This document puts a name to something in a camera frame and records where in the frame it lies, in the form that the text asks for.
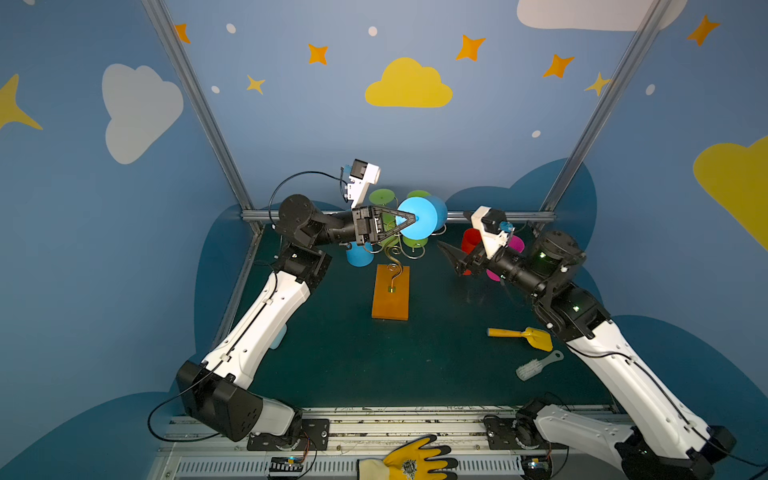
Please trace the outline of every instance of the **yellow toy shovel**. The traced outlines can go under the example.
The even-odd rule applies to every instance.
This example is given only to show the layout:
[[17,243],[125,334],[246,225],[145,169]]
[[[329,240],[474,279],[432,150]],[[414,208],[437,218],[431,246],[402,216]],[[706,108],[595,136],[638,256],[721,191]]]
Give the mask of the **yellow toy shovel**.
[[506,337],[523,337],[528,343],[535,349],[544,350],[545,352],[552,351],[552,337],[544,330],[528,327],[524,332],[515,332],[514,330],[503,329],[488,329],[488,336],[506,336]]

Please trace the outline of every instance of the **dark green table surface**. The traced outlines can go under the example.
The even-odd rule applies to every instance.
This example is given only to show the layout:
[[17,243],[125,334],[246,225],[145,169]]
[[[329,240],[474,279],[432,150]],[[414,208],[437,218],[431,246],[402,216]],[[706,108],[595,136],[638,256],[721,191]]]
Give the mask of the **dark green table surface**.
[[[323,247],[333,257],[325,279],[289,319],[280,347],[266,353],[250,390],[300,407],[521,405],[547,391],[567,403],[611,403],[597,377],[557,340],[565,359],[527,382],[515,375],[548,353],[523,339],[489,338],[486,329],[539,325],[511,287],[506,293],[486,275],[452,272],[437,240],[459,247],[467,228],[454,224],[432,237],[421,259],[400,256],[411,267],[407,322],[371,318],[376,265],[388,263],[383,253],[356,268],[342,247]],[[278,246],[267,226],[257,260],[274,261]],[[269,273],[253,266],[238,319]]]

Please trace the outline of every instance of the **pink cup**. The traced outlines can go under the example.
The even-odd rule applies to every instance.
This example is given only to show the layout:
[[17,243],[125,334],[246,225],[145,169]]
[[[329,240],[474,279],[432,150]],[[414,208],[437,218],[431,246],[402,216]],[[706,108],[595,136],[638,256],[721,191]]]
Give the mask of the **pink cup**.
[[[525,250],[525,242],[523,242],[523,240],[521,240],[520,237],[516,237],[512,235],[512,238],[509,240],[509,248],[513,249],[516,252],[522,252],[523,250]],[[486,270],[485,274],[488,275],[488,278],[493,280],[494,282],[498,282],[501,280],[501,278],[499,278],[498,275],[496,275],[490,270]]]

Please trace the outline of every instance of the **blue wall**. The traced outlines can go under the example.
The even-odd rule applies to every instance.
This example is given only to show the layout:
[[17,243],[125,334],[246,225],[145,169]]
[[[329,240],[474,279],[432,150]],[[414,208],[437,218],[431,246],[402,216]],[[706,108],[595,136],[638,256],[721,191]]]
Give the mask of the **blue wall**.
[[[721,25],[699,46],[687,37],[705,15]],[[699,185],[693,166],[712,145],[749,147],[768,135],[767,15],[760,0],[688,2],[582,167],[597,194],[586,268],[606,307],[680,399],[727,426],[736,453],[758,462],[768,447],[768,251]],[[570,214],[561,205],[558,216]],[[726,460],[718,472],[746,478],[755,469]]]
[[[531,28],[518,20],[517,2],[504,0],[167,4],[174,23],[186,25],[183,45],[257,207],[283,178],[336,173],[354,158],[382,166],[381,186],[405,192],[447,199],[470,187],[508,188],[568,156],[598,101],[584,89],[598,72],[611,76],[632,36]],[[486,38],[477,61],[456,60],[463,35]],[[327,65],[309,63],[308,44],[328,46]],[[555,54],[574,60],[563,78],[543,78]],[[434,67],[453,91],[450,103],[367,103],[368,86],[401,57]],[[265,81],[263,94],[247,90],[248,76]],[[310,176],[276,200],[295,192],[341,201],[331,180]],[[479,201],[487,200],[460,208]]]
[[0,31],[0,87],[18,74],[42,127],[2,124],[0,101],[0,466],[37,442],[0,478],[96,478],[121,434],[103,461],[140,478],[142,418],[210,346],[250,233],[186,98],[134,163],[107,149],[109,65],[179,84],[138,0],[3,2]]

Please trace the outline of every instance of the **orange wooden base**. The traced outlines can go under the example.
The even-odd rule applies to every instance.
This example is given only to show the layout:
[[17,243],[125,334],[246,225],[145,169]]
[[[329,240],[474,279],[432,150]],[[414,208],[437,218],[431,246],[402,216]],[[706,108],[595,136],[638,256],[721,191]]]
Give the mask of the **orange wooden base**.
[[392,282],[389,265],[376,268],[376,285],[373,287],[373,310],[371,316],[387,320],[407,320],[408,300],[411,294],[411,267],[404,266],[402,273],[395,278],[395,291],[389,292]]

